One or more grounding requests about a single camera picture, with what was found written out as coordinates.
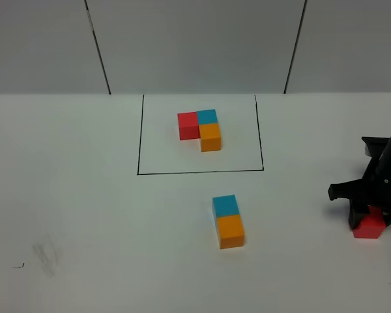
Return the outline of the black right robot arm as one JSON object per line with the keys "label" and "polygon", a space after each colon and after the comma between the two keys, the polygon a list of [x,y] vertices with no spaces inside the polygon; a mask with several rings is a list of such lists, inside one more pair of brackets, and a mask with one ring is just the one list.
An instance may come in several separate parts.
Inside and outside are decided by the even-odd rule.
{"label": "black right robot arm", "polygon": [[331,184],[328,196],[349,200],[349,227],[352,230],[369,215],[370,207],[381,210],[386,225],[391,224],[391,137],[363,137],[371,160],[362,178]]}

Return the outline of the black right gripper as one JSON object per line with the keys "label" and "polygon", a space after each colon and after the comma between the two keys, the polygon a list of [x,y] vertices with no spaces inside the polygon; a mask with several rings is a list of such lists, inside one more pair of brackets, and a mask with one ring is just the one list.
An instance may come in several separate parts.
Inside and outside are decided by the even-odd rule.
{"label": "black right gripper", "polygon": [[375,170],[361,179],[331,184],[328,189],[330,200],[338,198],[349,200],[349,227],[359,227],[361,221],[369,215],[369,206],[381,210],[383,220],[391,225],[391,171]]}

